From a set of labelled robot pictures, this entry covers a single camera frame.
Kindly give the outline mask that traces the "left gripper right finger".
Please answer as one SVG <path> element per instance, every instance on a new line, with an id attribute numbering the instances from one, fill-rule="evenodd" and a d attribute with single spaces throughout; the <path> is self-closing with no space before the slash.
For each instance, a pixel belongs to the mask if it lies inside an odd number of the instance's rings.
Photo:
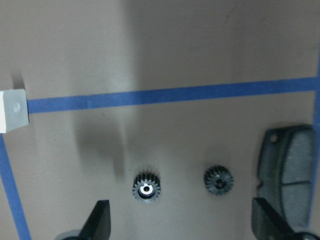
<path id="1" fill-rule="evenodd" d="M 276 210 L 260 197 L 252 199 L 251 229 L 257 240 L 293 240 L 295 234 Z"/>

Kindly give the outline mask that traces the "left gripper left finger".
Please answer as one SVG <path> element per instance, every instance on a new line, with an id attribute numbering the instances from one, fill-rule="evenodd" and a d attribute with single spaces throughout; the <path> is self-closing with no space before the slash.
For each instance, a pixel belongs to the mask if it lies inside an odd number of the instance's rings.
<path id="1" fill-rule="evenodd" d="M 111 236 L 110 201 L 96 202 L 77 240 L 109 240 Z"/>

